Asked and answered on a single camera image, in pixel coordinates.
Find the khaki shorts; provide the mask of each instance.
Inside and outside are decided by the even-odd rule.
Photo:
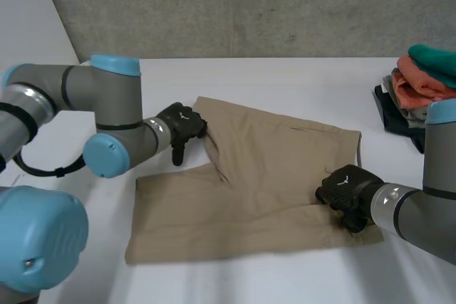
[[[138,179],[128,264],[360,246],[380,229],[341,227],[315,190],[353,164],[361,133],[198,98],[212,163]]]

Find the folded clothes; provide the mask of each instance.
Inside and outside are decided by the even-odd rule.
[[[428,108],[421,107],[415,108],[413,110],[404,110],[400,108],[398,99],[393,89],[393,75],[387,75],[383,78],[383,86],[388,91],[388,94],[391,97],[391,100],[394,102],[394,105],[399,110],[400,114],[407,120],[409,128],[425,128],[426,117],[428,116]]]
[[[315,197],[322,179],[352,164],[361,133],[198,98],[211,163],[139,178],[127,264],[360,246],[341,213]]]
[[[456,88],[456,52],[443,51],[417,44],[408,54],[422,71],[451,88]]]
[[[374,93],[380,102],[383,126],[385,131],[409,137],[420,153],[425,151],[424,128],[410,128],[407,120],[400,114],[388,92],[384,93],[381,86],[374,88]]]
[[[456,90],[420,70],[410,56],[403,56],[398,60],[398,68],[403,77],[417,93],[432,98],[434,101],[456,98]]]
[[[434,102],[432,98],[419,94],[398,70],[393,70],[393,88],[399,106],[405,110],[425,107]]]

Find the white tabletop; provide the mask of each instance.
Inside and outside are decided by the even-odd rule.
[[[144,116],[197,96],[227,100],[363,133],[363,166],[389,182],[419,187],[423,156],[405,137],[383,131],[372,90],[395,58],[268,58],[143,60]],[[32,165],[72,162],[95,132],[91,113],[62,112],[24,150]],[[128,267],[135,179],[207,161],[201,142],[186,149],[183,167],[170,151],[115,179],[85,168],[64,179],[36,179],[9,164],[5,182],[62,189],[85,204],[90,236],[75,272],[44,291],[39,303],[455,303],[456,267],[385,234],[360,248],[265,253],[228,261]]]

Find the gray robot arm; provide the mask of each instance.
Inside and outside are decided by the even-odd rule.
[[[428,110],[423,190],[385,184],[371,214],[381,228],[456,265],[456,100]]]
[[[143,119],[139,60],[92,56],[91,66],[19,65],[5,77],[0,104],[0,159],[5,165],[60,110],[95,113],[97,134],[83,148],[99,177],[116,177],[172,145],[204,132],[204,120],[179,103]]]
[[[202,137],[206,122],[181,103],[143,119],[140,75],[138,59],[120,56],[92,56],[91,66],[10,68],[0,99],[0,172],[61,110],[95,113],[83,162],[99,177],[123,174],[169,145],[173,163],[182,164],[185,143]],[[76,267],[88,217],[73,195],[0,187],[0,231],[0,302],[36,301]]]
[[[433,103],[427,114],[423,189],[385,183],[347,165],[323,180],[317,199],[344,212],[353,233],[367,219],[456,265],[456,99]]]

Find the concrete wall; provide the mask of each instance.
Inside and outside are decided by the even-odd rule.
[[[456,0],[54,0],[76,53],[399,56],[456,48]]]

